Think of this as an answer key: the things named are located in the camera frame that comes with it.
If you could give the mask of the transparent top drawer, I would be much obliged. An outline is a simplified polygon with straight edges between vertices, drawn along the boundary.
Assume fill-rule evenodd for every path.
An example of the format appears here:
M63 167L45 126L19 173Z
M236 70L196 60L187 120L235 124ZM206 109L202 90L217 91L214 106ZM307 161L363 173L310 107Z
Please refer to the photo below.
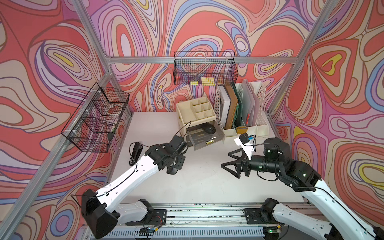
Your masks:
M214 143L218 143L224 139L224 132L213 123L216 132L213 135L205 133L200 125L190 127L187 131L186 140L189 147L193 147L195 151L208 147Z

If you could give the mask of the beige drawer organizer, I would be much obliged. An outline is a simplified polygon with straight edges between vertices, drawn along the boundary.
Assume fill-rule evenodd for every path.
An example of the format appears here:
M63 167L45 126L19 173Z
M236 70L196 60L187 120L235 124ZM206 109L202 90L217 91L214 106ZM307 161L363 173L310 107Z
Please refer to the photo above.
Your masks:
M176 104L181 136L186 138L187 129L215 121L217 116L207 97L200 97Z

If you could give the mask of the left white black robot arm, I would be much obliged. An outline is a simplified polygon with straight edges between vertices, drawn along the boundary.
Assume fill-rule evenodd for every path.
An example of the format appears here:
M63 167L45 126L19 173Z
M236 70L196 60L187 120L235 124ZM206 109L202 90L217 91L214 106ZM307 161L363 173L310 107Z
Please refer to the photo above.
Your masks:
M173 136L169 143L152 145L124 174L104 187L86 190L81 195L84 220L96 239L108 235L116 226L161 227L166 210L155 210L145 199L121 206L121 202L141 183L165 169L175 175L182 169L188 144L181 136Z

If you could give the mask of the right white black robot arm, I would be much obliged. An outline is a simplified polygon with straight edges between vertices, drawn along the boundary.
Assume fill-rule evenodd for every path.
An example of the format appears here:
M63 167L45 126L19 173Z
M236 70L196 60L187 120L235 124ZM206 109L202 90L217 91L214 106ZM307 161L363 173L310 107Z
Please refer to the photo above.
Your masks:
M297 212L279 201L267 198L257 210L245 209L248 220L253 217L265 223L281 223L317 240L382 240L384 231L366 223L343 203L328 187L321 175L309 164L292 158L290 145L279 138L264 140L263 155L255 155L258 144L247 134L235 139L239 149L229 152L233 161L221 164L221 168L236 178L246 177L252 171L272 173L275 180L299 193L310 201L326 221Z

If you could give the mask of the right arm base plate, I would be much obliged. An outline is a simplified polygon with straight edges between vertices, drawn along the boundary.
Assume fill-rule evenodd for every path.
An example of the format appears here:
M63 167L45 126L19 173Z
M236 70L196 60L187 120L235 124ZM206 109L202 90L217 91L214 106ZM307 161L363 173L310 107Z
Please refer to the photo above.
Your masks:
M273 216L273 210L264 207L247 208L242 210L248 225L278 224Z

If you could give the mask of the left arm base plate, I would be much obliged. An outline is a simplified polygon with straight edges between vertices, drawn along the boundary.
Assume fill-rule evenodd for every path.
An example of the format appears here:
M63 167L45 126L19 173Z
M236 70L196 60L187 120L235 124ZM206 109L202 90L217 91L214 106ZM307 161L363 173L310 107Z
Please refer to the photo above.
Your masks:
M167 210L154 209L150 210L141 221L132 221L125 223L126 226L154 226L161 227L166 224Z

